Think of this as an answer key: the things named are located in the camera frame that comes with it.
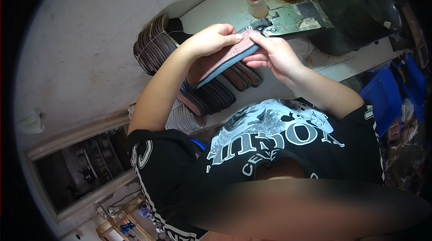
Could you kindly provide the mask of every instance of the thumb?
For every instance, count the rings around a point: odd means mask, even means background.
[[[243,39],[243,35],[241,34],[232,34],[223,37],[223,47],[228,45],[233,45],[241,42]]]
[[[260,45],[262,49],[266,50],[267,53],[270,53],[273,49],[273,42],[271,42],[269,39],[267,39],[264,36],[261,36],[258,32],[253,32],[249,35],[249,38],[255,42],[256,44]]]

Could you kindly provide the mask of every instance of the black sleeve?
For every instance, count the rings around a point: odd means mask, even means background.
[[[345,116],[342,122],[348,123],[351,126],[372,129],[376,132],[375,118],[372,110],[372,103],[370,103],[368,100],[365,100],[364,104],[360,108]]]
[[[373,116],[373,105],[368,100],[363,106],[348,114],[341,122],[344,138],[349,146],[352,173],[361,180],[375,184],[384,183],[384,165]]]
[[[157,208],[196,161],[193,143],[178,130],[134,130],[128,136],[128,153],[146,197]]]

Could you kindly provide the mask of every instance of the blue insole edge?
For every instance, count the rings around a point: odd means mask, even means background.
[[[259,46],[257,44],[254,44],[252,47],[248,48],[244,52],[241,52],[240,54],[234,56],[233,58],[230,58],[226,62],[222,63],[220,66],[218,66],[213,72],[211,72],[207,77],[205,77],[201,82],[198,83],[197,87],[191,86],[192,88],[200,88],[204,84],[208,83],[209,81],[213,80],[216,76],[224,72],[226,69],[228,69],[230,66],[234,65],[238,61],[241,61],[243,58],[253,54],[257,51]]]

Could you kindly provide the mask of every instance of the wooden rack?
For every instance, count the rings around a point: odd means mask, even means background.
[[[110,241],[108,238],[108,234],[112,231],[116,231],[125,241],[136,241],[135,239],[128,238],[126,235],[124,235],[120,230],[120,225],[124,224],[124,220],[129,220],[133,224],[136,225],[135,228],[133,228],[133,231],[138,236],[138,238],[141,241],[155,241],[154,238],[148,234],[132,217],[132,214],[135,213],[143,203],[145,202],[145,197],[141,194],[138,194],[132,201],[128,202],[116,215],[115,217],[108,218],[108,221],[100,225],[98,228],[96,228],[96,232],[98,233],[98,236],[103,241]]]

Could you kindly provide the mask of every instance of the glue bottle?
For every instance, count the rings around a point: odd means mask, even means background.
[[[269,8],[264,0],[247,0],[247,6],[254,18],[261,19],[269,14]]]

